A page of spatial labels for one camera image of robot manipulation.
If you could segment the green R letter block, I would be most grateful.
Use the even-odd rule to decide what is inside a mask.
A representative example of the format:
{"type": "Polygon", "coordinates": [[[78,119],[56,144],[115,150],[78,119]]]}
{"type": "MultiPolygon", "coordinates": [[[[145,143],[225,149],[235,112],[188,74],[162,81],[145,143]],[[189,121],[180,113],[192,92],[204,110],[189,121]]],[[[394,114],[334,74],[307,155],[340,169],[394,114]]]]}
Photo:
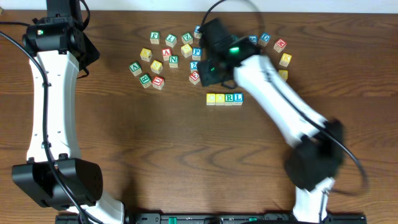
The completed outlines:
{"type": "Polygon", "coordinates": [[[224,105],[225,106],[234,105],[234,94],[233,93],[226,93],[225,94],[224,105]]]}

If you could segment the yellow O block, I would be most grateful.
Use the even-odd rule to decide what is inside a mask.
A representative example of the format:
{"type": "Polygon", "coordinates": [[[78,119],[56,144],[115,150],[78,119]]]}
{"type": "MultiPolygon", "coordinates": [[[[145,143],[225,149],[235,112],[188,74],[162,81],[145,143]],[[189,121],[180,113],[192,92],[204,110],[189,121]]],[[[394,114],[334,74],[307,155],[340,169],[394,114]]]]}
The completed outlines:
{"type": "Polygon", "coordinates": [[[217,93],[215,95],[215,105],[224,105],[225,104],[225,94],[224,93],[217,93]]]}

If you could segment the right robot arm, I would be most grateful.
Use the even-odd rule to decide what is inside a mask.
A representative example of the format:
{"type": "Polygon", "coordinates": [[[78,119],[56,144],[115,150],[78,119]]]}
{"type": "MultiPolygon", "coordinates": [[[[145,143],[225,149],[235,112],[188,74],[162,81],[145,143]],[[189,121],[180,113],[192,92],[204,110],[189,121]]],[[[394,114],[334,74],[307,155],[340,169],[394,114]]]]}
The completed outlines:
{"type": "Polygon", "coordinates": [[[341,124],[311,109],[247,37],[233,38],[219,19],[203,23],[198,31],[208,57],[198,63],[202,85],[232,80],[260,104],[292,148],[284,167],[295,185],[295,219],[321,223],[343,163],[343,150],[331,136],[342,131],[341,124]]]}

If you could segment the yellow C letter block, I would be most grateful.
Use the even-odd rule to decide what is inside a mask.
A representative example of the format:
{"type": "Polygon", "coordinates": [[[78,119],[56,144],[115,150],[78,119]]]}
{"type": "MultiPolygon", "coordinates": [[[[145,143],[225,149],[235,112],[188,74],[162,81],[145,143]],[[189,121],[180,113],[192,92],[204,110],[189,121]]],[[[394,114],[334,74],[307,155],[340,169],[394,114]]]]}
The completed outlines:
{"type": "Polygon", "coordinates": [[[215,93],[207,93],[206,94],[206,104],[208,106],[216,105],[216,94],[215,93]]]}

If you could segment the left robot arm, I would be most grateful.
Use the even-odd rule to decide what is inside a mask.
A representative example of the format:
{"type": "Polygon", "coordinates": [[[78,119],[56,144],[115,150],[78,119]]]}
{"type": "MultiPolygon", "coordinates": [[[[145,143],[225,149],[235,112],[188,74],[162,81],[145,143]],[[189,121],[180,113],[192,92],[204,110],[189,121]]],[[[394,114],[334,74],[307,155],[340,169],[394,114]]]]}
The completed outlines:
{"type": "Polygon", "coordinates": [[[75,131],[76,81],[99,52],[85,34],[82,0],[47,0],[47,15],[27,26],[18,47],[34,81],[32,137],[14,183],[43,208],[68,211],[70,223],[131,223],[124,204],[103,188],[98,164],[83,160],[75,131]]]}

